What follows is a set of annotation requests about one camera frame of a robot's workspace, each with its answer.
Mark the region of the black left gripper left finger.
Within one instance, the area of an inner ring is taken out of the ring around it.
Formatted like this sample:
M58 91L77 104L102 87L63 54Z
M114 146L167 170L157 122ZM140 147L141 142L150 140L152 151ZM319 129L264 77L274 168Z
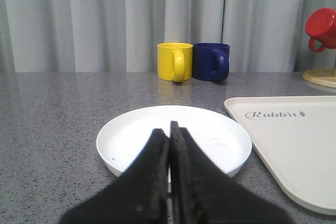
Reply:
M68 210L60 223L166 223L169 138L154 129L122 175Z

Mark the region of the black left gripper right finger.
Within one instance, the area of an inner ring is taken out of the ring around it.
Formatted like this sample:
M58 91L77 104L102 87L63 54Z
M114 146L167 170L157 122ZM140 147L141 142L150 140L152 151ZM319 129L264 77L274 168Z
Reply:
M292 223L281 208L223 173L188 130L171 122L171 186L176 223Z

